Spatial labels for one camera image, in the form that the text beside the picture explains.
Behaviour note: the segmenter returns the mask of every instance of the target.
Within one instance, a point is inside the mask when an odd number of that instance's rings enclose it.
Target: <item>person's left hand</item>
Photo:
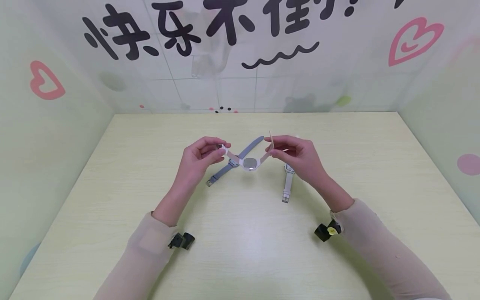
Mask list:
[[[204,136],[183,150],[179,170],[173,186],[193,191],[200,183],[207,168],[223,161],[225,150],[217,149],[216,145],[223,144],[230,148],[231,144],[217,137]]]

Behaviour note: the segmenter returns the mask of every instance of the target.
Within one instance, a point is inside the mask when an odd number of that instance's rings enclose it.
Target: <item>beige sleeve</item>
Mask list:
[[[168,244],[176,234],[177,227],[168,227],[151,213],[146,214],[94,300],[147,299],[173,253]]]
[[[451,300],[428,267],[364,202],[356,199],[349,209],[331,215],[344,239],[372,266],[396,300]]]

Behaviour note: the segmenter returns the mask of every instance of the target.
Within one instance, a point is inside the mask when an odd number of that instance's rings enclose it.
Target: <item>black wavy line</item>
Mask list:
[[[251,70],[251,69],[255,69],[256,67],[258,67],[260,64],[262,65],[265,65],[265,66],[269,66],[271,65],[272,63],[276,62],[278,59],[284,59],[284,60],[289,60],[289,59],[292,59],[295,57],[295,55],[297,55],[297,53],[301,52],[301,53],[310,53],[310,52],[313,52],[315,51],[315,49],[317,49],[318,45],[320,45],[320,42],[316,42],[311,48],[308,48],[308,49],[305,49],[304,47],[298,45],[295,47],[295,50],[293,51],[292,54],[290,55],[286,55],[285,53],[283,52],[279,52],[275,55],[275,57],[272,59],[272,60],[263,60],[263,59],[259,59],[257,60],[256,63],[254,63],[253,65],[249,66],[247,65],[246,63],[242,62],[241,65],[242,67],[244,67],[245,69],[248,69],[248,70]]]

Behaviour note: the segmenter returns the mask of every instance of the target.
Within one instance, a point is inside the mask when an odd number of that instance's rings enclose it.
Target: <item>person's right hand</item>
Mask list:
[[[302,180],[317,188],[322,179],[328,178],[312,141],[290,135],[277,135],[272,138],[275,148],[270,151],[270,155],[289,164]]]

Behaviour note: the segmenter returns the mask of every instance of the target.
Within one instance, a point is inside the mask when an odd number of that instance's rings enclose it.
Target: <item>wall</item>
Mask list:
[[[398,110],[432,80],[425,66],[477,5],[184,0],[166,11],[165,2],[31,1],[32,17],[51,24],[117,113]],[[239,4],[231,14],[219,9],[229,3]]]
[[[0,3],[0,299],[8,299],[113,116],[32,30]]]
[[[472,10],[478,15],[480,10]],[[480,224],[480,20],[445,51],[446,67],[400,115]]]

